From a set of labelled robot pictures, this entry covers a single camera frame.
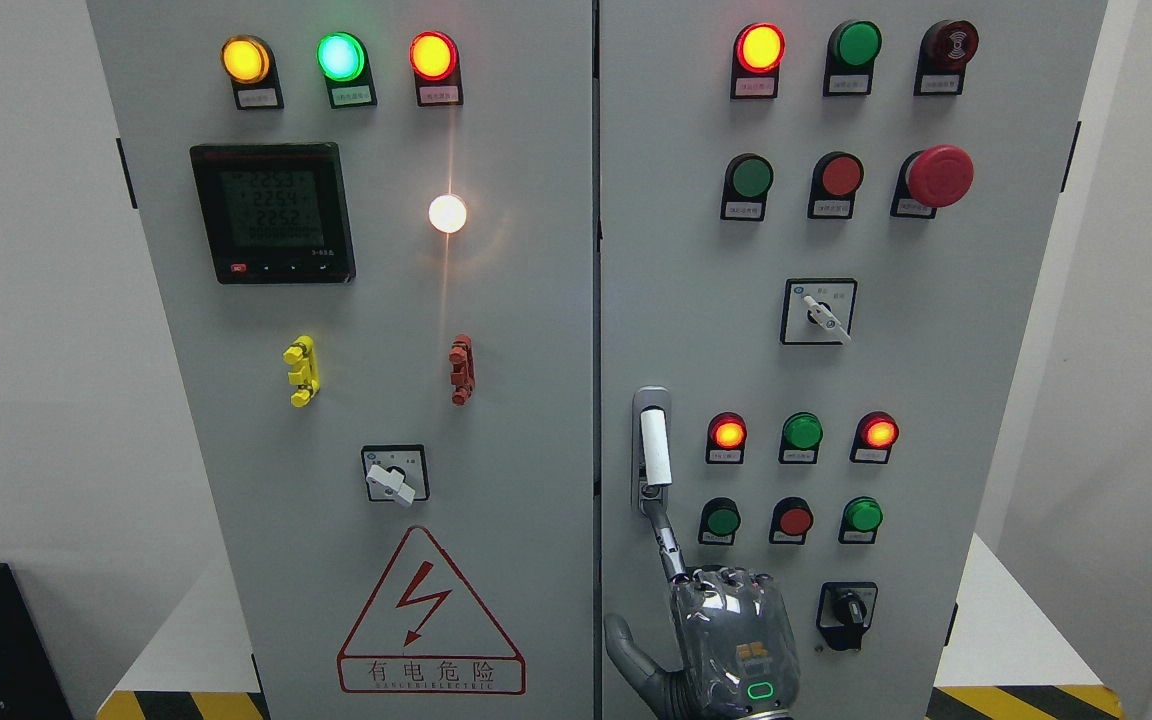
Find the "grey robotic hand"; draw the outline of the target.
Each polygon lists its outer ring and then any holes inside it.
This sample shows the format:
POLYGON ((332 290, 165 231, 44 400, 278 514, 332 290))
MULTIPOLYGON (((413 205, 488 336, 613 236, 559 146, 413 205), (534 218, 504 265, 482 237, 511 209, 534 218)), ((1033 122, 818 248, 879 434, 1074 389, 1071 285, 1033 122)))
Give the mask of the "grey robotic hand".
POLYGON ((790 719, 799 661, 783 598, 767 574, 727 566, 685 569, 660 497, 652 524, 684 666, 664 670, 637 647, 626 619, 604 617, 605 651, 658 719, 790 719))

